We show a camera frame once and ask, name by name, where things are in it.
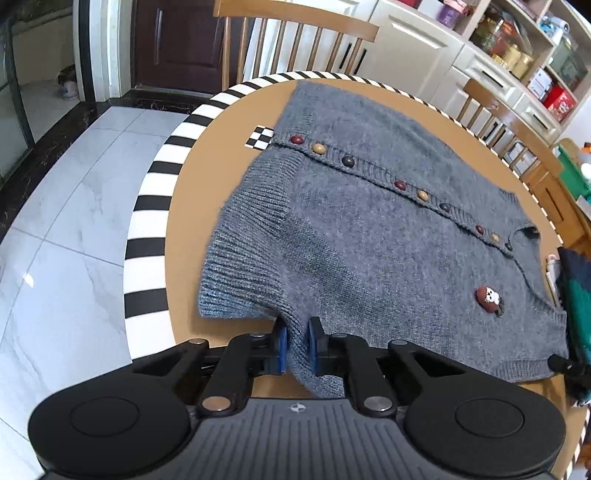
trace round pad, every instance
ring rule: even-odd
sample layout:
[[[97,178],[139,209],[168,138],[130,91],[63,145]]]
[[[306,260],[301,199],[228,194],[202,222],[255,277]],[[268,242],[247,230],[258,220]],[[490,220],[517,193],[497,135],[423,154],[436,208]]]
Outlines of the round pad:
[[[507,437],[523,425],[523,414],[516,406],[493,398],[479,398],[461,404],[456,421],[469,433],[479,437]]]
[[[550,469],[566,428],[541,395],[487,375],[432,378],[404,429],[444,469],[468,477],[522,478]]]
[[[189,432],[185,405],[139,375],[104,375],[60,391],[37,406],[28,426],[42,465],[72,478],[155,468]]]

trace knit texture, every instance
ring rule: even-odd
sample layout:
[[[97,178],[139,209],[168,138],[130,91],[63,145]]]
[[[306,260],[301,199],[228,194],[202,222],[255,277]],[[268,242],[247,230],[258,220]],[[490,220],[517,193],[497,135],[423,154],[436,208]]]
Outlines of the knit texture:
[[[316,142],[324,155],[312,152]],[[567,353],[566,314],[544,287],[538,242],[517,198],[421,125],[362,96],[300,82],[271,144],[220,213],[199,310],[280,314],[288,366],[321,397],[343,390],[340,379],[311,370],[306,328],[315,315],[327,333],[371,346],[406,339],[508,381],[536,380],[552,374],[552,353]],[[501,295],[504,315],[478,305],[481,285]]]

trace cabinet handle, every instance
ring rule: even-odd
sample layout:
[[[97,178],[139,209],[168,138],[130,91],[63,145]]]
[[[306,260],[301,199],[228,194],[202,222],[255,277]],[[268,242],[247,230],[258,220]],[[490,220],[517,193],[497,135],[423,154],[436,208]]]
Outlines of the cabinet handle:
[[[164,12],[162,12],[161,8],[156,10],[156,29],[154,32],[154,65],[158,65],[160,63],[160,37],[162,35],[162,16]]]
[[[355,69],[355,71],[353,72],[353,75],[357,75],[357,72],[359,71],[359,67],[361,67],[361,62],[363,61],[363,59],[365,58],[365,54],[368,52],[367,48],[363,49],[363,53],[361,54],[361,58],[359,59],[359,63],[357,64],[357,68]]]
[[[549,127],[548,127],[548,126],[547,126],[547,125],[546,125],[546,124],[545,124],[545,123],[544,123],[542,120],[540,120],[540,119],[538,118],[538,116],[537,116],[535,113],[534,113],[534,114],[532,114],[532,117],[534,117],[534,118],[535,118],[535,119],[538,121],[538,123],[539,123],[539,124],[540,124],[542,127],[544,127],[546,130],[550,130],[550,128],[549,128]]]
[[[499,88],[503,89],[505,88],[505,86],[502,83],[499,83],[498,80],[494,79],[492,76],[490,76],[487,72],[485,72],[484,70],[482,70],[482,74],[487,77],[492,83],[496,83]]]
[[[349,54],[349,50],[351,50],[351,45],[352,45],[352,43],[347,45],[347,50],[345,50],[345,55],[343,56],[343,60],[340,61],[339,70],[341,68],[343,68],[343,65],[345,64],[345,59],[347,58],[347,55]]]

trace metal screw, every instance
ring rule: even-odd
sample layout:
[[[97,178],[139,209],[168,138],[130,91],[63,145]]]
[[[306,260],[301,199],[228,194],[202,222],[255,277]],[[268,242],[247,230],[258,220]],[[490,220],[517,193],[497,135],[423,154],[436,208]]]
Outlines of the metal screw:
[[[201,402],[201,405],[209,411],[223,411],[228,409],[232,402],[226,397],[208,397]]]
[[[392,400],[386,397],[369,397],[365,399],[363,406],[372,411],[386,411],[392,408]]]

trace dark wooden door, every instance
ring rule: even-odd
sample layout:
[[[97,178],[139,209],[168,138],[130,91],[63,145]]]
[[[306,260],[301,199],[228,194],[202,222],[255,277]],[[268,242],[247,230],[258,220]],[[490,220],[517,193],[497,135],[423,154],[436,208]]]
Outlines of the dark wooden door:
[[[136,85],[218,93],[224,19],[214,0],[137,0],[134,28]],[[232,68],[236,78],[241,19],[232,22]]]

